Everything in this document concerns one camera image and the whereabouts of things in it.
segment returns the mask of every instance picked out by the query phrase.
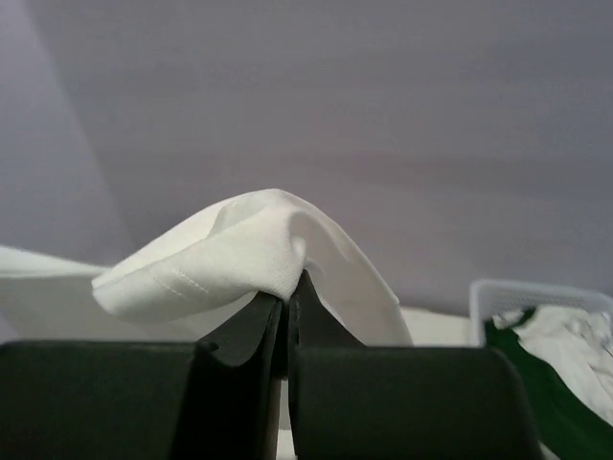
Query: dark green fabric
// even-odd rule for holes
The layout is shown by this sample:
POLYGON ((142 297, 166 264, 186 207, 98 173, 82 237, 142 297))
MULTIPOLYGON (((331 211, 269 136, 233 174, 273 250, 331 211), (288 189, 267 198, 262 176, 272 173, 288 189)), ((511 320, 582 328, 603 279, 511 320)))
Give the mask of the dark green fabric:
MULTIPOLYGON (((534 314, 526 310, 511 327, 534 314)), ((613 426, 584 405, 552 366, 524 350, 511 327, 499 330, 486 322, 487 346, 505 354, 521 376, 541 442, 560 460, 612 460, 613 426)))

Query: gray backdrop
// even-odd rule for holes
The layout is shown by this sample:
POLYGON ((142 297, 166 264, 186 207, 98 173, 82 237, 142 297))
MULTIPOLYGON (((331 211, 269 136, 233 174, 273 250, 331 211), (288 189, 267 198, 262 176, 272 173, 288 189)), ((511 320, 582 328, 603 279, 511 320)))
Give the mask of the gray backdrop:
POLYGON ((112 263, 227 196, 312 201, 407 304, 613 293, 613 2, 6 0, 0 242, 112 263))

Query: white basket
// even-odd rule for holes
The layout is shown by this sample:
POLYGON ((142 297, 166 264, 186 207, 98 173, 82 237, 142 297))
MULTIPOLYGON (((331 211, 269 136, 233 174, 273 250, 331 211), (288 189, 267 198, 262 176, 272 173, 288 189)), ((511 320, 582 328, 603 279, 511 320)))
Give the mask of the white basket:
POLYGON ((599 292, 518 281, 477 280, 470 285, 470 345, 484 345, 483 322, 493 315, 543 304, 590 312, 609 311, 613 315, 613 299, 599 292))

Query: black object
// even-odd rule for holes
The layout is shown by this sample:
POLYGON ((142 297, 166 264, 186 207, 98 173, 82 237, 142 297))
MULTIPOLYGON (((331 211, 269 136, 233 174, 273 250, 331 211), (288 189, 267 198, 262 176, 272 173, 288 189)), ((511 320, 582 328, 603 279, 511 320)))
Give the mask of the black object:
POLYGON ((282 378, 301 460, 542 459, 502 355, 365 347, 307 273, 195 343, 4 345, 0 458, 274 458, 282 378))

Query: crumpled white cloth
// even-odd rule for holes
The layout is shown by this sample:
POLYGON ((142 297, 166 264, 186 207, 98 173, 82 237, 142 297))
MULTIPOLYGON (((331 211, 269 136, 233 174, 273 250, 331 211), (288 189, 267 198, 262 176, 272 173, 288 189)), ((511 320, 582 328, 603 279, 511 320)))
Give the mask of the crumpled white cloth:
MULTIPOLYGON (((511 319, 512 313, 505 315, 511 319)), ((500 320, 494 321, 497 326, 500 320)), ((531 355, 548 362, 569 390, 613 425, 613 337, 607 311, 543 305, 513 328, 531 355)))
POLYGON ((312 204, 281 190, 226 199, 106 271, 93 293, 109 313, 161 322, 288 299, 307 269, 324 305, 369 345, 408 345, 398 300, 357 245, 312 204))

